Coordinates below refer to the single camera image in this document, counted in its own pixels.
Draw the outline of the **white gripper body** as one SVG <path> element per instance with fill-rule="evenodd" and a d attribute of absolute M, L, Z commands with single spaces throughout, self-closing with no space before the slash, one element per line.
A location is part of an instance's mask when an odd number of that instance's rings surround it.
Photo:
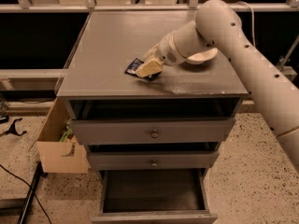
<path fill-rule="evenodd" d="M 186 61 L 186 58 L 178 52 L 176 47 L 175 32 L 171 32 L 162 38 L 158 44 L 156 54 L 168 66 L 179 65 Z"/>

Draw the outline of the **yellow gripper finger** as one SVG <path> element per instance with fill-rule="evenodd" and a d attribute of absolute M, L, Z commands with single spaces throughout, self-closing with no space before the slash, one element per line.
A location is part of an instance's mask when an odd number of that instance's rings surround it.
<path fill-rule="evenodd" d="M 151 49 L 149 49 L 143 56 L 142 59 L 143 60 L 147 60 L 150 57 L 155 57 L 157 58 L 157 48 L 158 48 L 158 44 L 156 44 L 155 46 L 153 46 Z"/>
<path fill-rule="evenodd" d="M 139 77 L 150 77 L 163 71 L 164 63 L 157 58 L 150 58 L 142 63 L 135 71 Z"/>

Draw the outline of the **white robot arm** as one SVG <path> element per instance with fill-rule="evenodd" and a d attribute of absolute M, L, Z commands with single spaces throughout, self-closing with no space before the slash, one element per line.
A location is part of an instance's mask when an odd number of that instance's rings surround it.
<path fill-rule="evenodd" d="M 184 63 L 193 54 L 217 48 L 229 60 L 251 99 L 299 171 L 299 89 L 246 38 L 241 20 L 228 4 L 208 0 L 193 21 L 163 39 L 144 54 L 135 73 L 149 77 L 165 65 Z"/>

